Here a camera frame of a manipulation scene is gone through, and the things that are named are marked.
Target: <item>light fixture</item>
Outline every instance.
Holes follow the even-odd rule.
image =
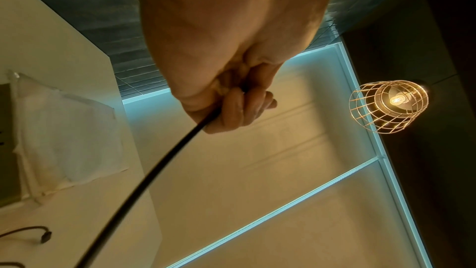
[[[352,117],[367,130],[382,134],[405,129],[428,107],[428,92],[410,81],[382,81],[352,92]]]

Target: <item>hanging light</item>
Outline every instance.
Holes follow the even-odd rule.
[[[428,107],[428,92],[410,81],[382,81],[352,92],[352,117],[367,130],[382,134],[405,129]]]

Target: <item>hand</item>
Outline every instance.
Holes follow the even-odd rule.
[[[207,133],[247,126],[277,106],[267,89],[303,51],[329,0],[141,0],[149,51],[185,111]]]

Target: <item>human hand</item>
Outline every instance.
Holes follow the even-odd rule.
[[[277,106],[267,89],[303,51],[329,0],[141,0],[144,36],[172,94],[207,133],[247,126]]]

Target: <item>dark wall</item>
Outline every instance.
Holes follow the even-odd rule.
[[[361,83],[419,79],[434,92],[408,129],[383,139],[435,267],[476,267],[476,120],[428,1],[405,0],[343,38]]]

